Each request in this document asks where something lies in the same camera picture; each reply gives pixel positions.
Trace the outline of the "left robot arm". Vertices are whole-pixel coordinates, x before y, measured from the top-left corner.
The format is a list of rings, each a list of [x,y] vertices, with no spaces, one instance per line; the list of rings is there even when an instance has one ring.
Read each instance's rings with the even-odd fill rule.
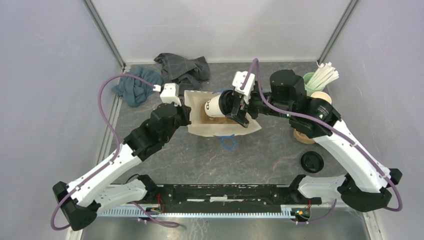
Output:
[[[157,190],[142,179],[109,188],[129,169],[160,151],[175,131],[190,122],[191,108],[173,103],[160,104],[139,127],[118,144],[115,151],[83,176],[65,183],[59,181],[52,190],[58,202],[54,214],[62,211],[67,227],[79,231],[90,225],[99,214],[123,204],[142,200],[153,203]]]

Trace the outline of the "printed paper takeout bag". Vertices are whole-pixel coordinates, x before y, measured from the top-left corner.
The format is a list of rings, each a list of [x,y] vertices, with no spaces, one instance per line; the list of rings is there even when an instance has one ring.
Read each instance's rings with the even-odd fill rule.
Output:
[[[233,151],[237,142],[235,136],[244,136],[252,134],[262,129],[260,124],[252,119],[247,114],[246,117],[249,121],[248,128],[244,128],[237,124],[204,124],[201,121],[201,116],[206,115],[204,106],[207,101],[211,98],[220,95],[221,91],[209,92],[209,91],[195,91],[186,90],[184,92],[184,103],[186,106],[191,107],[190,121],[191,124],[188,126],[188,132],[206,138],[219,138],[221,145],[228,151]]]

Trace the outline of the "white paper coffee cup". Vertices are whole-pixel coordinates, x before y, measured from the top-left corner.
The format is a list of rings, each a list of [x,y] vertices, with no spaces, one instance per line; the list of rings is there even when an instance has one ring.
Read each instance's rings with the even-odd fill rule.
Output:
[[[224,114],[220,108],[220,97],[221,95],[214,96],[208,100],[204,105],[204,111],[210,118],[222,118]]]

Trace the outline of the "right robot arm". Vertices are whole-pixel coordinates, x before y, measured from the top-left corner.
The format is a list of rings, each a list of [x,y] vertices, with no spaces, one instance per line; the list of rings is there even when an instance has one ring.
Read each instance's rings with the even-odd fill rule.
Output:
[[[346,170],[334,177],[299,175],[289,199],[334,199],[359,212],[389,209],[392,197],[400,197],[397,184],[402,172],[379,163],[356,140],[339,112],[326,100],[307,95],[304,79],[290,69],[274,72],[271,90],[264,92],[259,75],[238,72],[231,89],[222,93],[219,107],[224,115],[246,128],[247,116],[259,114],[286,118],[292,128],[327,150]]]

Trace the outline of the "black plastic cup lid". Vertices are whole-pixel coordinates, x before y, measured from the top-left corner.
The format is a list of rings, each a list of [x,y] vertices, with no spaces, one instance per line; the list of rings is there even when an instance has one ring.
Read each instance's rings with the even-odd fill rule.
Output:
[[[225,90],[220,94],[218,99],[219,109],[225,117],[229,117],[233,109],[235,100],[233,92],[233,90]]]

